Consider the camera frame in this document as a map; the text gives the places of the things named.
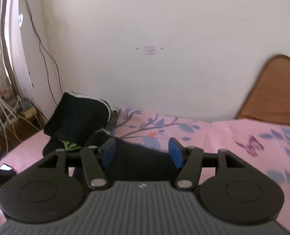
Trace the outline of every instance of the phone screen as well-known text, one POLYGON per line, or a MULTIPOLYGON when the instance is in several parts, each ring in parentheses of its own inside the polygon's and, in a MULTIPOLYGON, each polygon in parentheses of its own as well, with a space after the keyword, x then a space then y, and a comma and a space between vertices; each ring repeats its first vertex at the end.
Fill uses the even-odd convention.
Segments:
POLYGON ((0 169, 7 171, 13 170, 13 168, 7 164, 2 164, 2 166, 0 166, 0 169))

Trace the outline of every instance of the black cloth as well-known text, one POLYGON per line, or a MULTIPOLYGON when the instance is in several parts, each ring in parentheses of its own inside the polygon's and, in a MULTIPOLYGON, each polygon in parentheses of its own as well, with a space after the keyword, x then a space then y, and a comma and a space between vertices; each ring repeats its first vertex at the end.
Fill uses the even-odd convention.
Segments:
MULTIPOLYGON (((100 147, 111 136, 105 132, 97 132, 85 146, 100 147)), ((110 183, 119 181, 164 181, 172 183, 179 175, 168 153, 134 145, 121 139, 116 140, 116 154, 109 167, 104 170, 110 183)), ((75 168, 73 177, 84 182, 83 169, 75 168)))
POLYGON ((51 138, 43 149, 43 156, 50 154, 56 149, 65 148, 63 142, 56 138, 51 138))
POLYGON ((107 124, 110 117, 109 105, 100 100, 80 97, 74 93, 64 93, 54 114, 45 126, 44 133, 53 138, 47 152, 59 145, 57 140, 69 141, 79 146, 100 128, 107 124))

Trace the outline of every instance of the bed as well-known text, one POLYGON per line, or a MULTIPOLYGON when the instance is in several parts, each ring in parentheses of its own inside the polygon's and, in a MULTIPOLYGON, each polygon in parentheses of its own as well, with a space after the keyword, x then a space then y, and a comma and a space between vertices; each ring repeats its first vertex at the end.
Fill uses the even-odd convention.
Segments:
MULTIPOLYGON (((250 94, 251 96, 259 96, 261 87, 257 84, 261 82, 260 78, 253 88, 257 92, 250 94)), ((254 103, 252 100, 248 101, 250 95, 244 103, 246 108, 241 109, 239 117, 252 110, 248 105, 254 103)), ((163 152, 167 151, 168 140, 171 137, 175 137, 183 146, 197 146, 208 153, 217 153, 221 148, 229 149, 281 186, 285 194, 285 203, 277 220, 290 231, 290 126, 275 124, 274 121, 261 117, 257 120, 259 121, 237 119, 207 123, 122 108, 111 134, 163 152)), ((22 171, 42 158, 42 150, 48 141, 49 137, 39 132, 0 160, 0 165, 7 163, 18 172, 22 171)), ((200 183, 213 175, 214 169, 203 169, 200 183)), ((4 222, 5 217, 0 210, 0 225, 4 222)))

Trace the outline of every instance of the black plastic device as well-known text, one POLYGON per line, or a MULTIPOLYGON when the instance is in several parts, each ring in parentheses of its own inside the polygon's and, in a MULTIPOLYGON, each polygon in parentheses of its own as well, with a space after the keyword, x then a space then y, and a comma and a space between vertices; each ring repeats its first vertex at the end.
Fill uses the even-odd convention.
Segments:
POLYGON ((204 153, 171 138, 175 179, 109 181, 113 159, 126 154, 118 141, 58 149, 5 183, 0 207, 8 221, 0 234, 290 234, 276 222, 281 188, 232 152, 204 153), (68 167, 82 167, 84 183, 68 167), (203 167, 216 175, 199 185, 203 167))

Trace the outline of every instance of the floral pattern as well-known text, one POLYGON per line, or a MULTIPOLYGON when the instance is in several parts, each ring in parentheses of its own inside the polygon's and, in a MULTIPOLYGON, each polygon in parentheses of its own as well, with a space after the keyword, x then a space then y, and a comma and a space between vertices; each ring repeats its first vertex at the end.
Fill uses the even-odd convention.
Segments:
MULTIPOLYGON (((281 132, 271 129, 269 132, 260 133, 260 138, 267 140, 276 140, 284 142, 286 146, 283 148, 287 156, 290 158, 290 127, 282 127, 281 132)), ((283 168, 283 170, 268 169, 266 174, 278 184, 290 184, 290 172, 283 168)))
POLYGON ((183 145, 202 144, 194 140, 192 135, 203 138, 209 125, 192 119, 149 114, 126 108, 119 110, 117 126, 111 134, 135 144, 167 151, 167 143, 171 137, 176 137, 183 145))

